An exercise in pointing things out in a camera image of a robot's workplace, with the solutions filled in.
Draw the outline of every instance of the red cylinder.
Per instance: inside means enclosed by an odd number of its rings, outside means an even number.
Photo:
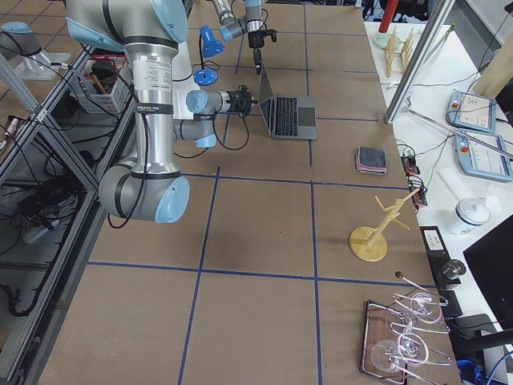
[[[398,4],[399,0],[388,0],[386,3],[385,14],[383,15],[382,22],[378,29],[382,34],[388,31],[388,27],[395,16],[395,10],[397,9]]]

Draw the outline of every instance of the folded cloth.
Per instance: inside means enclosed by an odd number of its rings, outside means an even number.
[[[388,162],[381,148],[358,146],[356,151],[356,169],[359,172],[386,174]]]

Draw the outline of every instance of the laptop touchpad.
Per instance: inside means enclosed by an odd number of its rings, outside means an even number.
[[[299,107],[297,109],[297,123],[300,126],[315,127],[315,108]]]

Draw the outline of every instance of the white jar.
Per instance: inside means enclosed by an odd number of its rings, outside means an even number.
[[[477,198],[462,199],[456,205],[455,215],[449,223],[449,230],[454,234],[468,234],[490,219],[490,210]]]

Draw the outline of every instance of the metal cup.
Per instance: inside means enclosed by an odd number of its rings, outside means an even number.
[[[466,272],[466,266],[458,259],[451,259],[442,266],[442,274],[447,279],[456,279]]]

